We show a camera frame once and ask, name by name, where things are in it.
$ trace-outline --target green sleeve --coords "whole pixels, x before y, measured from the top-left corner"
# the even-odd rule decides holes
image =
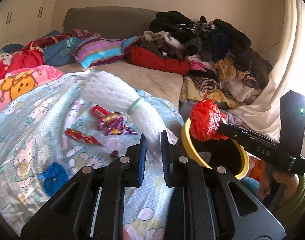
[[[284,226],[286,233],[289,233],[299,222],[305,212],[305,175],[299,176],[299,186],[296,193],[273,215]]]

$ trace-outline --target gray headboard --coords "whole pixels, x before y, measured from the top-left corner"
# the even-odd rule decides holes
[[[148,30],[157,11],[118,6],[71,8],[67,11],[63,33],[83,29],[107,39],[127,39]]]

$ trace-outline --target yellow trash bin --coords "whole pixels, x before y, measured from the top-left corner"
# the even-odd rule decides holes
[[[190,118],[182,127],[182,144],[187,155],[199,163],[200,166],[211,168],[211,166],[224,166],[237,178],[245,177],[249,170],[249,157],[247,152],[236,141],[228,139],[219,141],[209,140],[200,142],[190,134]],[[200,157],[198,152],[211,152],[209,165]]]

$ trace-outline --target silver screw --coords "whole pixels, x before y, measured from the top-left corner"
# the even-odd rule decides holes
[[[178,159],[181,163],[187,163],[189,161],[189,159],[186,156],[181,156]]]
[[[127,162],[130,161],[130,159],[129,159],[129,157],[127,157],[127,156],[123,156],[123,157],[121,157],[121,158],[119,159],[119,161],[120,161],[121,163],[127,163]]]
[[[91,167],[90,166],[83,167],[82,172],[84,174],[90,173],[91,172]]]
[[[225,174],[227,172],[226,168],[223,166],[217,167],[217,171],[221,174]]]

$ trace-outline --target striped pillow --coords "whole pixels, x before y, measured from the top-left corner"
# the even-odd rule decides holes
[[[138,40],[139,36],[126,40],[90,37],[76,47],[74,57],[83,68],[116,62],[121,60]]]

